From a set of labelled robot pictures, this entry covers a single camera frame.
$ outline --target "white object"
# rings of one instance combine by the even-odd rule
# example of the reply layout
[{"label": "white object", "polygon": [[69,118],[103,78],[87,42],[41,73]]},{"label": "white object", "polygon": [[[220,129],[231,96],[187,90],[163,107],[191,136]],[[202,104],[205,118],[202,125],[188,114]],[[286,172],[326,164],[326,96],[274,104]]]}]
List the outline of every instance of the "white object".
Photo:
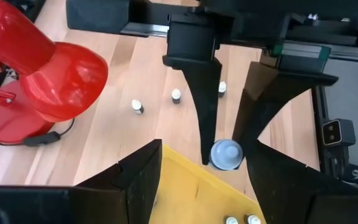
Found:
[{"label": "white object", "polygon": [[211,163],[221,170],[234,170],[242,162],[241,146],[231,139],[217,141],[211,149]]},{"label": "white object", "polygon": [[256,215],[250,215],[248,216],[248,224],[260,224],[260,219]]},{"label": "white object", "polygon": [[229,218],[226,219],[226,224],[239,224],[239,222],[237,221],[236,218],[229,217]]},{"label": "white object", "polygon": [[132,108],[137,114],[142,114],[142,103],[139,100],[132,100]]},{"label": "white object", "polygon": [[226,88],[227,88],[226,82],[220,82],[219,83],[219,92],[220,93],[226,92]]},{"label": "white object", "polygon": [[172,91],[172,98],[173,98],[174,100],[179,100],[180,97],[181,97],[180,90],[174,89],[174,90]]}]

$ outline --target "wooden surface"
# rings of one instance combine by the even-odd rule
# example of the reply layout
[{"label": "wooden surface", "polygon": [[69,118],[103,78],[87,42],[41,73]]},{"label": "wooden surface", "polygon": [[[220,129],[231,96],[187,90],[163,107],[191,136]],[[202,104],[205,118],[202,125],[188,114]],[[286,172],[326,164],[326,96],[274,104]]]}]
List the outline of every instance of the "wooden surface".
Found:
[{"label": "wooden surface", "polygon": [[[194,4],[193,1],[164,1]],[[190,91],[181,72],[162,63],[166,40],[68,30],[65,2],[47,0],[36,22],[54,41],[87,47],[109,64],[109,77],[99,99],[76,119],[73,129],[54,144],[39,148],[0,146],[0,184],[74,185],[116,163],[154,138],[162,138],[180,154],[201,163],[200,135]],[[223,64],[226,96],[219,100],[216,139],[230,138],[241,91],[251,61],[260,50],[222,46],[216,56]],[[174,105],[170,93],[182,92],[182,103]],[[133,99],[145,113],[136,115]],[[262,142],[318,168],[313,107],[310,92],[289,102],[267,126]],[[56,124],[59,131],[68,122]],[[232,172],[203,167],[234,188],[254,197],[246,163]]]},{"label": "wooden surface", "polygon": [[227,216],[244,223],[251,214],[266,223],[256,202],[164,146],[150,224],[222,224]]}]

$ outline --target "yellow bin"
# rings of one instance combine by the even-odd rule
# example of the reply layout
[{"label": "yellow bin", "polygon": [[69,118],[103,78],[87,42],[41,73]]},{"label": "yellow bin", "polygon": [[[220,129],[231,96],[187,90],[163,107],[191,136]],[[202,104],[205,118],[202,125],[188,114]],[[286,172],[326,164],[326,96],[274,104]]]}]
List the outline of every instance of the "yellow bin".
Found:
[{"label": "yellow bin", "polygon": [[257,215],[265,223],[259,205],[213,174],[163,147],[160,184],[151,224],[222,224],[224,217]]}]

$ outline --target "wooden table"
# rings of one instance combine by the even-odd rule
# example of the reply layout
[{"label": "wooden table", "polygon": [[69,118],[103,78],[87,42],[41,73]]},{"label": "wooden table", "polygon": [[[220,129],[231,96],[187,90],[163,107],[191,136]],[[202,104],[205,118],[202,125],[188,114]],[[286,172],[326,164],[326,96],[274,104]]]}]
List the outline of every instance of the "wooden table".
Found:
[{"label": "wooden table", "polygon": [[[189,88],[181,72],[162,63],[166,40],[68,30],[65,16],[65,1],[47,0],[36,26],[54,41],[79,44],[100,54],[109,64],[107,85],[61,141],[38,148],[0,146],[0,184],[74,185],[154,138],[162,138],[165,144],[201,164],[200,134]],[[227,93],[219,100],[216,126],[216,139],[222,139],[231,137],[249,64],[258,61],[260,50],[222,46],[216,56],[223,64],[221,79],[227,83]],[[182,92],[179,105],[171,101],[174,88]],[[134,113],[133,99],[143,103],[144,114]],[[56,124],[54,129],[62,131],[67,126],[68,121]],[[310,92],[289,102],[260,139],[318,169]],[[231,172],[203,168],[254,198],[245,162]]]}]

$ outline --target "white bottle cap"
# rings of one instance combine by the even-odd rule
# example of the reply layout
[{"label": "white bottle cap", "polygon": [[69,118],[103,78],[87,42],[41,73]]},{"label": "white bottle cap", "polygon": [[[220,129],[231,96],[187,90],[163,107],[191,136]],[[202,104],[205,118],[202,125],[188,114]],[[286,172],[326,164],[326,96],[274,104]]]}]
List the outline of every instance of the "white bottle cap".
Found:
[{"label": "white bottle cap", "polygon": [[225,82],[220,82],[220,83],[219,83],[219,92],[220,92],[220,93],[226,92],[226,88],[227,88],[227,85],[226,85]]},{"label": "white bottle cap", "polygon": [[142,108],[142,103],[139,100],[132,100],[132,108],[134,110],[140,110]]},{"label": "white bottle cap", "polygon": [[211,149],[211,162],[221,170],[234,170],[242,162],[242,149],[231,139],[217,141]]},{"label": "white bottle cap", "polygon": [[260,219],[256,215],[248,216],[248,224],[260,224]]},{"label": "white bottle cap", "polygon": [[173,98],[174,100],[179,100],[180,97],[181,97],[180,90],[174,89],[174,90],[172,91],[172,98]]},{"label": "white bottle cap", "polygon": [[239,224],[239,222],[237,221],[236,218],[229,217],[229,218],[226,219],[226,224]]}]

